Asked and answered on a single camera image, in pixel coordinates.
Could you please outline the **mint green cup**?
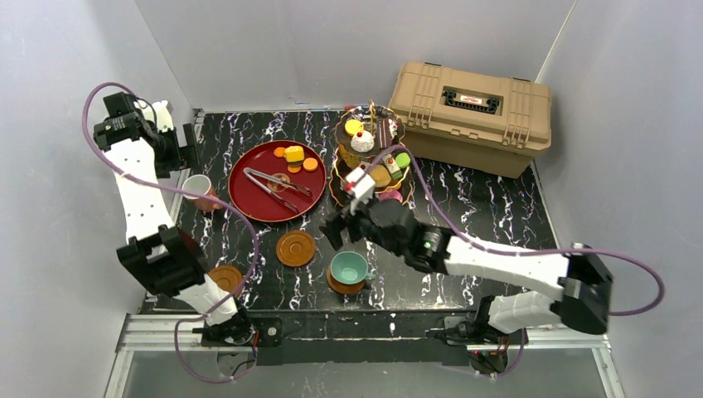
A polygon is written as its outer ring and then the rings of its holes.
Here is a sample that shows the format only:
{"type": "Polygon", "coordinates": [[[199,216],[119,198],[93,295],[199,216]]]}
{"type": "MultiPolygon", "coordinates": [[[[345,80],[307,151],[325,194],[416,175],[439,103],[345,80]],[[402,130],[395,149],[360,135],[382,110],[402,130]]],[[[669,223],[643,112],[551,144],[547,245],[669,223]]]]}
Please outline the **mint green cup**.
{"type": "Polygon", "coordinates": [[[366,258],[353,251],[337,253],[332,258],[329,269],[332,279],[340,284],[359,284],[371,281],[376,277],[366,258]]]}

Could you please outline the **pink frosted donut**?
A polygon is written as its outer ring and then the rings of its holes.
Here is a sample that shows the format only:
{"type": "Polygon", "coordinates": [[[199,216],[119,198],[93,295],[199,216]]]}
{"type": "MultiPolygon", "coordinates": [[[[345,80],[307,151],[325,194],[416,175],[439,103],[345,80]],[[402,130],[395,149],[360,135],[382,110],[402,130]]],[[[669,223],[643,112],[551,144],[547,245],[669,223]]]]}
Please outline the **pink frosted donut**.
{"type": "Polygon", "coordinates": [[[395,201],[398,201],[398,202],[402,202],[402,201],[403,201],[403,197],[402,197],[401,193],[400,193],[399,191],[397,191],[397,190],[389,190],[389,191],[386,191],[386,192],[382,192],[382,193],[378,196],[378,199],[379,199],[380,201],[389,201],[389,200],[395,200],[395,201]]]}

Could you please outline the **orange muffin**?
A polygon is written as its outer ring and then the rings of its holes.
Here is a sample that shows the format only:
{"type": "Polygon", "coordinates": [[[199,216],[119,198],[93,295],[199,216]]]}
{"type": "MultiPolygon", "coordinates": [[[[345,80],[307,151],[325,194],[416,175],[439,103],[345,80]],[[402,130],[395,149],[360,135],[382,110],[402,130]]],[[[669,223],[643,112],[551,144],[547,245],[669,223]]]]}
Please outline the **orange muffin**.
{"type": "Polygon", "coordinates": [[[370,169],[369,175],[376,184],[376,189],[385,189],[392,182],[392,176],[384,165],[376,165],[370,169]]]}

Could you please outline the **small decorated white cake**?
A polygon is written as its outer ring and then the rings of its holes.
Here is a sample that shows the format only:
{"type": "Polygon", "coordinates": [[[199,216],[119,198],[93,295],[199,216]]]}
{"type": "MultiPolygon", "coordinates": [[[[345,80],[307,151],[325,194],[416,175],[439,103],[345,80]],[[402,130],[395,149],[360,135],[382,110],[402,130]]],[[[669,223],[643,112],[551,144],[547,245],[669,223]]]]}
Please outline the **small decorated white cake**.
{"type": "Polygon", "coordinates": [[[398,166],[398,163],[396,162],[394,156],[391,153],[386,154],[382,158],[384,167],[388,171],[390,178],[392,181],[397,181],[400,180],[401,177],[403,176],[403,171],[402,169],[398,166]]]}

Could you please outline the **large brown cookie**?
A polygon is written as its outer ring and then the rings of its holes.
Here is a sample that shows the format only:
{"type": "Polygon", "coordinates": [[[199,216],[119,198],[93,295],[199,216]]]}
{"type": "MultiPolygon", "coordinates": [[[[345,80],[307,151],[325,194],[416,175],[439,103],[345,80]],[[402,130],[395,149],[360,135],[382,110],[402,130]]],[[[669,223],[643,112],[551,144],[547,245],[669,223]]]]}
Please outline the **large brown cookie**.
{"type": "Polygon", "coordinates": [[[357,168],[363,161],[363,157],[347,150],[343,145],[337,147],[338,158],[350,169],[357,168]]]}

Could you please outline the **dark red round tray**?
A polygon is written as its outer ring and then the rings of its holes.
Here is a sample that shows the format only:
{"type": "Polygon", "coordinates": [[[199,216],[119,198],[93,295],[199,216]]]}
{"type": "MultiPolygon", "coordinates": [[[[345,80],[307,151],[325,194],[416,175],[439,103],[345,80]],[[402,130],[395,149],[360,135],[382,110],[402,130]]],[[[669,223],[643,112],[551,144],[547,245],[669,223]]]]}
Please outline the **dark red round tray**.
{"type": "Polygon", "coordinates": [[[251,220],[275,223],[291,221],[310,211],[322,198],[327,170],[322,157],[309,146],[290,140],[276,140],[254,146],[242,155],[230,171],[228,190],[235,207],[251,220]],[[274,156],[277,147],[300,145],[305,158],[316,158],[318,169],[297,171],[285,158],[274,156]]]}

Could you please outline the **green macaron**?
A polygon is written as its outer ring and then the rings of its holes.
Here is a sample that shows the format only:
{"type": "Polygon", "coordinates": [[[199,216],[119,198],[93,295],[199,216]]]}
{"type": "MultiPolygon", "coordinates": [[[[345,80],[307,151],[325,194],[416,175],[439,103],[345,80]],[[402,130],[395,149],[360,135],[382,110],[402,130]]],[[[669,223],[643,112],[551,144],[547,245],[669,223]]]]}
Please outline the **green macaron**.
{"type": "Polygon", "coordinates": [[[400,169],[407,168],[411,163],[410,155],[408,153],[398,153],[395,156],[395,163],[400,169]]]}

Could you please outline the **white cream puff with cherry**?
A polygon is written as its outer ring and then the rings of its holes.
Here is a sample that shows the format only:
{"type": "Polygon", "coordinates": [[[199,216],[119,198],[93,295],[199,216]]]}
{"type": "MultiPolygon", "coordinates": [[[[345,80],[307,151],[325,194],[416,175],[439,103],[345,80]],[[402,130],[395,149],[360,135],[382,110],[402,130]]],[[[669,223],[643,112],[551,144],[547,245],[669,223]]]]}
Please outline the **white cream puff with cherry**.
{"type": "Polygon", "coordinates": [[[375,137],[372,133],[362,130],[351,137],[351,148],[358,153],[368,153],[375,146],[375,137]]]}

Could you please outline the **three-tier glass cake stand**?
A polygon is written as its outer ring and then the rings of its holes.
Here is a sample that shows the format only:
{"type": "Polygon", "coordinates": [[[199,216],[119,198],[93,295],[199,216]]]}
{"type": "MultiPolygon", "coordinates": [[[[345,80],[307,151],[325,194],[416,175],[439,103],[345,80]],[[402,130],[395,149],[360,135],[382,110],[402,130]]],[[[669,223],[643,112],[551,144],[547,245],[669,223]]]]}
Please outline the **three-tier glass cake stand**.
{"type": "MultiPolygon", "coordinates": [[[[376,165],[384,165],[382,158],[388,154],[384,153],[387,148],[380,149],[378,145],[378,141],[376,138],[376,133],[377,129],[379,128],[379,124],[381,121],[388,119],[390,121],[390,128],[392,131],[392,144],[389,147],[392,147],[394,145],[402,145],[402,140],[405,137],[405,126],[403,125],[403,122],[400,120],[400,117],[397,116],[391,109],[374,104],[373,101],[370,101],[366,105],[359,105],[357,107],[348,109],[339,119],[337,122],[335,128],[334,128],[334,138],[336,141],[337,147],[341,144],[343,145],[347,150],[350,150],[356,155],[360,155],[363,157],[363,161],[359,166],[362,168],[368,168],[368,172],[370,171],[371,168],[373,168],[376,165]],[[374,148],[368,152],[368,153],[358,153],[354,151],[351,147],[351,138],[348,136],[345,131],[344,131],[344,123],[348,119],[358,119],[360,120],[364,126],[365,130],[372,133],[375,137],[375,146],[374,148]]],[[[400,149],[393,150],[391,153],[394,157],[398,153],[406,153],[405,151],[405,146],[401,146],[400,149]]],[[[348,173],[350,173],[353,169],[350,169],[347,167],[339,158],[337,155],[337,148],[335,149],[334,152],[334,160],[332,164],[332,177],[330,182],[328,183],[328,187],[331,191],[331,195],[334,198],[335,202],[342,206],[347,202],[347,199],[344,197],[344,191],[342,189],[342,185],[344,183],[344,178],[347,176],[348,173]]],[[[402,169],[403,171],[403,176],[401,177],[400,180],[397,181],[392,181],[388,187],[385,189],[375,189],[375,194],[378,197],[382,192],[386,192],[389,190],[397,190],[401,193],[403,197],[403,201],[401,202],[402,204],[406,204],[410,196],[413,192],[413,183],[412,183],[412,176],[411,176],[411,171],[410,171],[410,166],[408,166],[405,169],[402,169]]]]}

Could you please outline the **chocolate layered cake slice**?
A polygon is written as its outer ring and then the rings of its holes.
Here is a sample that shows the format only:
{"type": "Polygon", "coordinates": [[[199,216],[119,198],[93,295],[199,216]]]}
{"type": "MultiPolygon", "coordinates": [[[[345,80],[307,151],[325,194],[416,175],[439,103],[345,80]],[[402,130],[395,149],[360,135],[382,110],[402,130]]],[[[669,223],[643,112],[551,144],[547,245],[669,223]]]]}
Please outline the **chocolate layered cake slice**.
{"type": "Polygon", "coordinates": [[[376,138],[380,149],[388,148],[392,144],[393,136],[388,119],[380,122],[376,138]]]}

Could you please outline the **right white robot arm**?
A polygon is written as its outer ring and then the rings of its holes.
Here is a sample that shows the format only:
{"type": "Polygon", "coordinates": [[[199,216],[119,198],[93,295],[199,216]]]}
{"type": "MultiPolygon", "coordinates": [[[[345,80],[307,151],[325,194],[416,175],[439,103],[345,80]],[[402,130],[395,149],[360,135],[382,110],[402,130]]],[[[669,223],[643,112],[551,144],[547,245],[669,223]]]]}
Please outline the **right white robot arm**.
{"type": "Polygon", "coordinates": [[[561,323],[577,332],[608,330],[613,276],[603,261],[581,248],[562,254],[492,242],[468,242],[449,228],[418,221],[397,201],[345,206],[319,227],[330,245],[368,240],[425,274],[477,276],[525,288],[522,294],[482,299],[469,328],[472,336],[511,334],[561,323]]]}

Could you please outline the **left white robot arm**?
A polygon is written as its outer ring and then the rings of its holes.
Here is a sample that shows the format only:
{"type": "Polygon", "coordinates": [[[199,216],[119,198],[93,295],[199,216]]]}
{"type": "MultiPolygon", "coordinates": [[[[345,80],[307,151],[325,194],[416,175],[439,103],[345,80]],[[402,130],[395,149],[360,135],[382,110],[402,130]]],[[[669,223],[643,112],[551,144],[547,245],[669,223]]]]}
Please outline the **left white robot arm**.
{"type": "Polygon", "coordinates": [[[209,275],[201,247],[173,221],[161,191],[161,178],[199,164],[191,124],[180,144],[170,105],[125,92],[104,97],[105,119],[92,141],[116,166],[114,172],[126,220],[125,244],[116,250],[121,265],[151,294],[190,305],[205,315],[198,328],[212,343],[247,343],[254,327],[245,310],[209,275]]]}

